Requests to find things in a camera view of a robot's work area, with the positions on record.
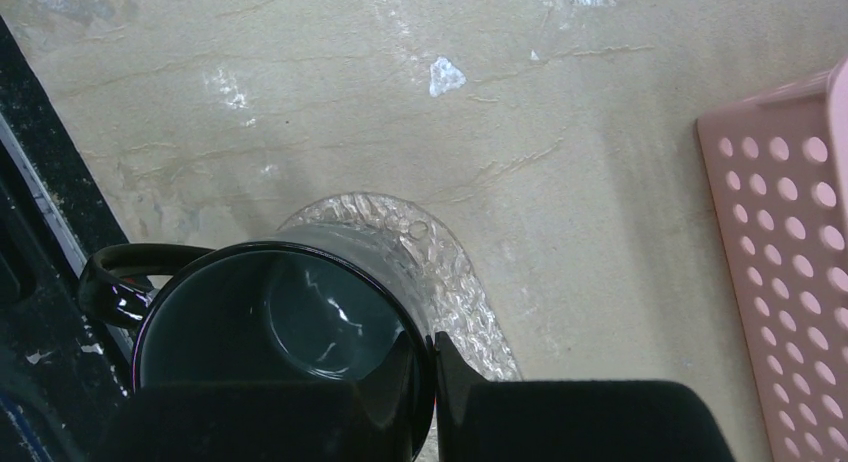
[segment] beige surface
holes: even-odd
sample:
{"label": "beige surface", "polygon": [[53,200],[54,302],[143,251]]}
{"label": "beige surface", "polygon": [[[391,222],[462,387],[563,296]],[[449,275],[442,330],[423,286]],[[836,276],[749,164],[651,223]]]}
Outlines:
{"label": "beige surface", "polygon": [[[832,66],[846,4],[0,0],[0,13],[131,239],[220,246],[337,192],[416,201],[468,249],[525,377],[684,382],[739,460],[759,461],[692,124]],[[433,98],[438,56],[468,82]]]}

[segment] mug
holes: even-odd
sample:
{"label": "mug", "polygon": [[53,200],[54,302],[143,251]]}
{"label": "mug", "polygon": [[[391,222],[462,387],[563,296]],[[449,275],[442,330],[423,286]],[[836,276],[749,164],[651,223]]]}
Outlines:
{"label": "mug", "polygon": [[[178,382],[362,380],[395,342],[412,347],[413,453],[432,419],[431,294],[379,231],[306,224],[219,250],[125,244],[91,256],[83,311],[136,331],[134,390]],[[131,277],[170,275],[161,290]]]}

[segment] pink perforated container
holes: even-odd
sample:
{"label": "pink perforated container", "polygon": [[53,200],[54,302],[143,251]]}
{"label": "pink perforated container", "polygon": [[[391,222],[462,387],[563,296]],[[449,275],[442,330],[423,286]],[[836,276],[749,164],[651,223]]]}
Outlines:
{"label": "pink perforated container", "polygon": [[848,461],[846,62],[698,134],[774,459]]}

